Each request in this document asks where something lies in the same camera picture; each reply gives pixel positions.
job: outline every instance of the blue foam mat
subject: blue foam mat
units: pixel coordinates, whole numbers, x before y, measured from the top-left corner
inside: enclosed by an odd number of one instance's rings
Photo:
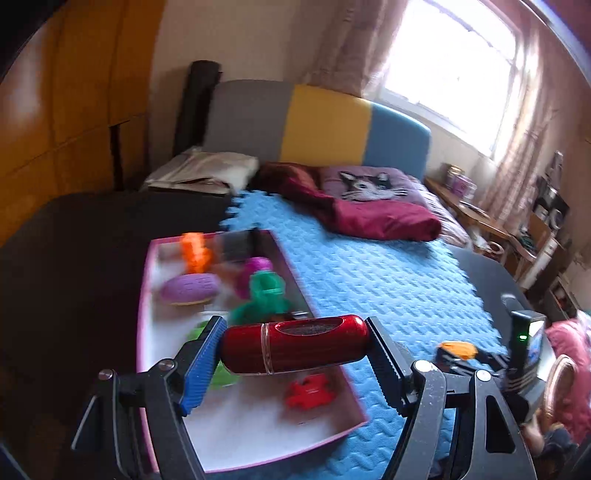
[[[373,241],[326,232],[319,222],[278,196],[245,193],[230,207],[229,230],[272,230],[310,306],[321,317],[377,316],[394,340],[416,359],[433,359],[437,345],[463,339],[505,353],[491,316],[442,241]],[[381,478],[404,419],[386,405],[367,359],[345,366],[370,422],[346,439],[311,452],[235,472],[219,479]],[[453,430],[446,410],[436,458],[445,456]]]

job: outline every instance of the cat ear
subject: cat ear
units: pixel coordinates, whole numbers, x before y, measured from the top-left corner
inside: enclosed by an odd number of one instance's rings
[[[353,175],[352,173],[349,173],[348,171],[340,171],[339,175],[342,180],[349,180],[349,181],[357,180],[357,177],[355,175]]]

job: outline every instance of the cat face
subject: cat face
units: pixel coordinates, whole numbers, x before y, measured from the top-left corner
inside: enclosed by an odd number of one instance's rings
[[[369,176],[340,171],[339,176],[347,187],[347,191],[341,195],[344,200],[368,202],[370,200],[389,200],[408,194],[407,189],[393,188],[390,175],[387,173]]]

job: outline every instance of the purple toy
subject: purple toy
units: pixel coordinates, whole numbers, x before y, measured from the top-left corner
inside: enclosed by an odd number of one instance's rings
[[[190,273],[168,280],[160,290],[160,297],[171,305],[192,305],[214,298],[220,281],[213,273]]]
[[[251,275],[263,270],[273,271],[273,264],[267,257],[252,257],[244,262],[244,268],[236,279],[235,289],[238,296],[244,300],[251,298]]]

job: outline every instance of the red cylinder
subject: red cylinder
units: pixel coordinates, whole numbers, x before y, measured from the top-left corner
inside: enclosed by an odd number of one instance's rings
[[[223,364],[238,375],[261,375],[361,360],[368,328],[357,315],[231,327],[223,335]]]

